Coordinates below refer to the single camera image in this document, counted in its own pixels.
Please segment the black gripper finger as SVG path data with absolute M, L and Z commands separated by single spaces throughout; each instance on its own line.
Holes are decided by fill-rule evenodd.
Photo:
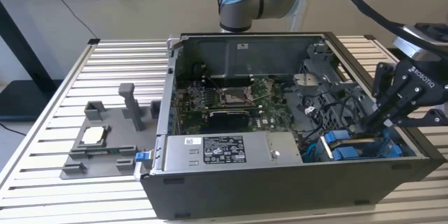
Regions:
M 399 77 L 396 80 L 392 80 L 391 88 L 388 89 L 390 94 L 398 101 L 398 91 L 399 91 Z M 400 108 L 395 104 L 395 117 L 388 119 L 384 122 L 386 128 L 391 127 L 392 125 L 396 125 L 399 127 L 422 127 L 422 126 L 447 126 L 447 115 L 440 109 L 430 109 L 426 113 L 426 115 L 422 118 L 411 118 L 410 114 L 420 107 L 418 107 L 415 110 L 410 110 L 406 108 Z
M 380 62 L 376 65 L 376 72 L 372 86 L 372 96 L 375 98 L 374 112 L 363 120 L 363 130 L 367 133 L 380 132 L 384 128 L 384 122 L 395 117 L 396 99 L 388 92 L 395 76 L 395 65 L 392 63 Z

